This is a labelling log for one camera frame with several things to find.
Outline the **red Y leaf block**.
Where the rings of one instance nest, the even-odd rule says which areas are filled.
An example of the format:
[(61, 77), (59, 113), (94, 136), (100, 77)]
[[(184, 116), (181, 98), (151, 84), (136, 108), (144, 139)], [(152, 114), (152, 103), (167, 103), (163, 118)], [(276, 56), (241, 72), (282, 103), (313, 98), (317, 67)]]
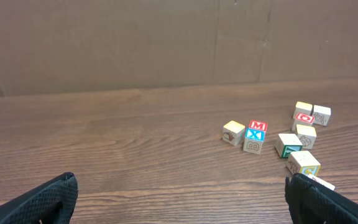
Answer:
[(323, 179), (320, 179), (319, 177), (313, 175), (313, 174), (308, 174), (308, 177), (312, 180), (314, 180), (315, 182), (325, 186), (326, 188), (329, 188), (330, 190), (334, 191), (335, 190), (335, 186), (333, 184), (330, 184), (329, 182), (326, 182)]

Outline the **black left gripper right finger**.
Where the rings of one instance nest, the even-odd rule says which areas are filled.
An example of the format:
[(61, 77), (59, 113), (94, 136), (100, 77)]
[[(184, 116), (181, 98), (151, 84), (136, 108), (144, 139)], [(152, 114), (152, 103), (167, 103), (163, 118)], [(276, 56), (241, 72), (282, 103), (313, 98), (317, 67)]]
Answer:
[(304, 174), (285, 179), (293, 224), (358, 224), (358, 204)]

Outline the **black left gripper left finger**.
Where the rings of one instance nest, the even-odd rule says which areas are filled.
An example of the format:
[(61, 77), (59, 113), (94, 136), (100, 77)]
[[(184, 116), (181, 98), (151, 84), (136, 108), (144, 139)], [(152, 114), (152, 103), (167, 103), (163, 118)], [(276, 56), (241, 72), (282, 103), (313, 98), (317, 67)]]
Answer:
[(74, 173), (63, 173), (0, 205), (0, 224), (69, 224), (77, 198)]

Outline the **green letter wood block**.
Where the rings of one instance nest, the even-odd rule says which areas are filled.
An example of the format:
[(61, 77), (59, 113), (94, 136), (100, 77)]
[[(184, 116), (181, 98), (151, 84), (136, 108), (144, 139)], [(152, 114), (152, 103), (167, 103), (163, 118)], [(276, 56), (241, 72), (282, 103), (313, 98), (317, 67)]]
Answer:
[(280, 133), (275, 148), (280, 158), (288, 158), (291, 152), (301, 151), (303, 144), (296, 134)]

